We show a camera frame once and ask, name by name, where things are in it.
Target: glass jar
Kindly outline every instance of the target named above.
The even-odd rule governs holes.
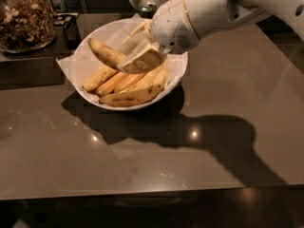
[[[0,0],[0,49],[20,53],[44,48],[56,37],[45,0]]]

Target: white robotic arm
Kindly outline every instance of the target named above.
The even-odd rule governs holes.
[[[304,40],[304,0],[169,0],[152,19],[154,38],[172,53],[194,48],[213,32],[275,15]]]

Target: table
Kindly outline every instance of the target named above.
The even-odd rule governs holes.
[[[80,33],[118,18],[81,15]],[[0,101],[0,200],[304,183],[304,75],[256,25],[205,38],[141,111],[102,110],[68,81]]]

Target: jar of nuts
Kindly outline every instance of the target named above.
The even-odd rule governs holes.
[[[56,37],[45,0],[0,0],[0,49],[21,53],[44,48]]]

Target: bowl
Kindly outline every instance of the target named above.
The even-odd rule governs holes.
[[[107,43],[112,48],[118,48],[124,38],[142,21],[141,19],[123,19],[91,32],[77,47],[74,54],[62,60],[57,60],[59,67],[65,73],[67,79],[73,84],[77,92],[88,102],[100,108],[127,111],[137,110],[158,102],[160,99],[169,94],[180,82],[188,64],[187,52],[181,55],[168,54],[168,78],[166,80],[164,90],[151,102],[145,104],[138,104],[129,107],[113,107],[107,104],[100,104],[99,97],[95,94],[83,90],[82,85],[96,69],[100,67],[107,67],[100,62],[91,52],[88,46],[88,39],[95,38],[104,43]]]

